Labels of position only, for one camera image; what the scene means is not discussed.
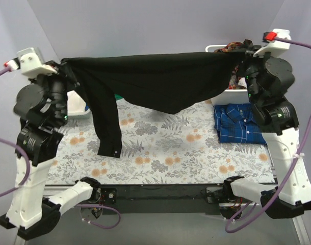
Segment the floral table cloth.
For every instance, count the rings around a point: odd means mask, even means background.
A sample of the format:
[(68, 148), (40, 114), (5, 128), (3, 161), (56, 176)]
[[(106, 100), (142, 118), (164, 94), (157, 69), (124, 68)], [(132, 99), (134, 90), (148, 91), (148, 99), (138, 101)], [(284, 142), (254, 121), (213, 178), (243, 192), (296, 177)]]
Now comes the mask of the floral table cloth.
[(48, 173), (48, 185), (71, 185), (82, 177), (102, 184), (220, 184), (241, 175), (274, 183), (272, 163), (262, 145), (220, 143), (211, 101), (176, 115), (117, 102), (122, 131), (119, 158), (98, 155), (93, 120), (72, 119)]

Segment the black long sleeve shirt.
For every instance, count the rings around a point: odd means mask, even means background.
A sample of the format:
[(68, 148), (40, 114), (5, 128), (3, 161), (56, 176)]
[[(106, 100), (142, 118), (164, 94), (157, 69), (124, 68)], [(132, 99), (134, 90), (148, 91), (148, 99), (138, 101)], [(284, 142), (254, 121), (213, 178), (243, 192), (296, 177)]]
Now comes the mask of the black long sleeve shirt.
[(180, 53), (103, 58), (64, 58), (79, 86), (100, 141), (98, 155), (119, 158), (122, 134), (115, 95), (167, 114), (221, 94), (244, 53)]

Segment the aluminium frame rail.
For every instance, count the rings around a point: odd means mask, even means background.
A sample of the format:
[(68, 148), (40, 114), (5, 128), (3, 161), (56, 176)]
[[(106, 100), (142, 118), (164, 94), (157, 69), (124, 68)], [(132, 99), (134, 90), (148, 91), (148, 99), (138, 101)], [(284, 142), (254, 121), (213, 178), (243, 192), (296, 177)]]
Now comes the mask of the aluminium frame rail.
[(78, 208), (71, 209), (52, 232), (30, 240), (30, 244), (310, 243), (301, 217), (271, 219), (263, 215), (245, 229), (228, 234), (221, 213), (137, 213), (117, 217), (106, 211), (96, 226), (82, 221), (81, 214)]

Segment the light grey laundry basket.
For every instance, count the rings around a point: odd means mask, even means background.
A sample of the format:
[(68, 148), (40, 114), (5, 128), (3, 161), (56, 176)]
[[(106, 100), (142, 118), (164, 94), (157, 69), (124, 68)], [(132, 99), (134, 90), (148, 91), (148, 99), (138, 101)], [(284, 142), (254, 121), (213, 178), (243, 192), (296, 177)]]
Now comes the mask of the light grey laundry basket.
[(91, 114), (90, 108), (85, 102), (82, 103), (68, 103), (67, 117), (69, 119), (89, 118)]

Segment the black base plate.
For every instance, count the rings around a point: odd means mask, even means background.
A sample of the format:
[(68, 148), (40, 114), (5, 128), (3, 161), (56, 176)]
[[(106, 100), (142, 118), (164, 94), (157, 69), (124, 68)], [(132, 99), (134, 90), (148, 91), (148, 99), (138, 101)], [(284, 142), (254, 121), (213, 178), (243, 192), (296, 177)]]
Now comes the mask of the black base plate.
[(222, 207), (240, 203), (223, 195), (222, 184), (103, 185), (102, 188), (101, 204), (121, 214), (219, 214)]

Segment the green t-shirt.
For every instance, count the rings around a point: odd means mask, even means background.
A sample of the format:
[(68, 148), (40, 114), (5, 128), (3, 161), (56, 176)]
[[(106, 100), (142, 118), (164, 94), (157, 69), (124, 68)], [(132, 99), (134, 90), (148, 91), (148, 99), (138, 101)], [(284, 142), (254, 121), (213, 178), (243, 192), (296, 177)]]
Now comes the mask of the green t-shirt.
[(121, 96), (118, 95), (118, 94), (115, 94), (115, 99), (116, 99), (116, 100), (121, 100), (121, 99), (123, 99), (123, 97), (121, 97)]

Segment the red plaid shirt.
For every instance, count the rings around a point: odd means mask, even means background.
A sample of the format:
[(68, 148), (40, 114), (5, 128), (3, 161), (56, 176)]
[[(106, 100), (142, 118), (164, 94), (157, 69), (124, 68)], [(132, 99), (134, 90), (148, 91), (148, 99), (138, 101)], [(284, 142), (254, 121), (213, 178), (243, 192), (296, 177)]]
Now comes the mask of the red plaid shirt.
[[(213, 53), (229, 53), (233, 51), (237, 51), (240, 49), (246, 49), (249, 51), (257, 51), (261, 46), (254, 45), (251, 40), (245, 39), (243, 42), (230, 42), (225, 47), (218, 48), (213, 51)], [(226, 73), (230, 75), (228, 89), (235, 89), (237, 82), (240, 78), (242, 78), (241, 73), (239, 72), (239, 65), (232, 68), (230, 65), (226, 70)]]

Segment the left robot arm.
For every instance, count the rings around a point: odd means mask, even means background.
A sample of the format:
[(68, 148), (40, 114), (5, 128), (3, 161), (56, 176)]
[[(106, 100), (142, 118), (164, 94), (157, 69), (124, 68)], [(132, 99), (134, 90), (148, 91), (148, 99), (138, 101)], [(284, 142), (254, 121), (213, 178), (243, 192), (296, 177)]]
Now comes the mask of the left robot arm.
[(63, 138), (58, 129), (67, 124), (69, 77), (53, 61), (25, 64), (12, 59), (5, 67), (19, 69), (30, 83), (18, 92), (13, 108), (21, 124), (14, 145), (17, 172), (11, 206), (0, 216), (0, 225), (17, 228), (19, 237), (31, 240), (52, 231), (77, 204), (96, 204), (101, 192), (97, 181), (85, 177), (63, 192), (44, 197), (47, 175)]

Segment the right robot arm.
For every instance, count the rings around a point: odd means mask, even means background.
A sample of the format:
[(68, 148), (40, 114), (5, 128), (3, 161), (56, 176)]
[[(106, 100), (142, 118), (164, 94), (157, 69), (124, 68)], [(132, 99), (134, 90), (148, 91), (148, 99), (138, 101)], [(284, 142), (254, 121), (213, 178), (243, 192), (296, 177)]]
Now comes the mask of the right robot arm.
[(223, 183), (223, 196), (229, 203), (243, 198), (260, 204), (273, 219), (293, 218), (311, 210), (311, 183), (308, 179), (299, 141), (299, 121), (285, 93), (294, 83), (292, 67), (270, 52), (246, 52), (240, 70), (246, 79), (248, 98), (255, 121), (267, 144), (278, 185), (254, 183), (243, 176), (229, 177)]

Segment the blue plaid folded shirt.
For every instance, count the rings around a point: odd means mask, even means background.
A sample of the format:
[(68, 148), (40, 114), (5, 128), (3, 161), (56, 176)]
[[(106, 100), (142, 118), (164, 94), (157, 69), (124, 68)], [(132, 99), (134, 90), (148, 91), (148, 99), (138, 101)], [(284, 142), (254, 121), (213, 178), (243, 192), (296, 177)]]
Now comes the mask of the blue plaid folded shirt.
[(220, 143), (266, 144), (250, 104), (215, 105), (214, 120)]

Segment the white garment in bin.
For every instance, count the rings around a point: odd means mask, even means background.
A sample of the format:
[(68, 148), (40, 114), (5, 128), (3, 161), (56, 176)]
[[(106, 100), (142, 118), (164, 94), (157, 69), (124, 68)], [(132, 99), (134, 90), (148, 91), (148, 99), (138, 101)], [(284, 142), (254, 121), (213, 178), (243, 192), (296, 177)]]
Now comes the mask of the white garment in bin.
[(246, 80), (244, 77), (238, 80), (235, 89), (247, 89), (247, 84), (246, 84)]

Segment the white plastic bin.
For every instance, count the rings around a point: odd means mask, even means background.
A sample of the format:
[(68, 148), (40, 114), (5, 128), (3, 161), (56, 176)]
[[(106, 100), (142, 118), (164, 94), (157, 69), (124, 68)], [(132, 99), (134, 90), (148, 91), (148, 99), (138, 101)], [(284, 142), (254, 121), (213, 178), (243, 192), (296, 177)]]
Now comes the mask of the white plastic bin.
[(205, 100), (206, 104), (228, 105), (228, 104), (249, 104), (247, 89), (226, 89), (221, 94)]

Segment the white folded garment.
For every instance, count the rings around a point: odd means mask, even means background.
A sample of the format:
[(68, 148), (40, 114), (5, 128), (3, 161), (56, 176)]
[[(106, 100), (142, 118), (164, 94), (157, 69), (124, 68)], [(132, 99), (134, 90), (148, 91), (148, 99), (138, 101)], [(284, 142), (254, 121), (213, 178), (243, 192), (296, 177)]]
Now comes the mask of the white folded garment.
[(82, 103), (85, 102), (75, 91), (67, 92), (68, 103)]

